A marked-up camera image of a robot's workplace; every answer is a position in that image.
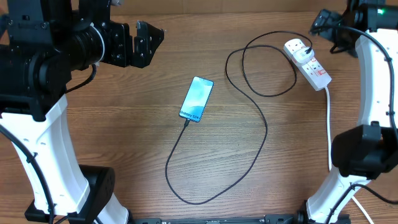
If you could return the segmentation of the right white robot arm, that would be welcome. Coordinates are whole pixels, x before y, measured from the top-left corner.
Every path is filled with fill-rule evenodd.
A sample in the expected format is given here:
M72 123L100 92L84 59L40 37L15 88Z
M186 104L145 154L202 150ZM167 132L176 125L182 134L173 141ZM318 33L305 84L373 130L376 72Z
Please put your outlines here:
M345 205L397 165L397 7L348 1L345 12L322 10L310 33L333 43L331 53L359 60L361 103L356 127L331 144L331 170L317 192L286 223L349 223Z

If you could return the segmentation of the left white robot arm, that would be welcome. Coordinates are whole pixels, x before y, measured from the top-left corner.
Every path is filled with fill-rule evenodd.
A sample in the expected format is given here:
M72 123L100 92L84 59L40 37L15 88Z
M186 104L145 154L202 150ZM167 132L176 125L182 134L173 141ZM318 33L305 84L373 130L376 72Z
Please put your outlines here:
M100 63L148 66L164 31L111 20L114 1L13 0L1 16L1 133L14 145L34 199L30 222L132 223L114 194L110 167L78 163L67 121L72 72Z

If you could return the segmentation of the blue Galaxy smartphone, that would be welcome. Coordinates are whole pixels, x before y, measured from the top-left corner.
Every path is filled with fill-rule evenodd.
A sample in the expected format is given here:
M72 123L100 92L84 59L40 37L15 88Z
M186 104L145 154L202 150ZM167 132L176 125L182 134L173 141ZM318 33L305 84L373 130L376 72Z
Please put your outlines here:
M182 103L179 116L199 123L203 116L214 82L202 77L193 77L186 97Z

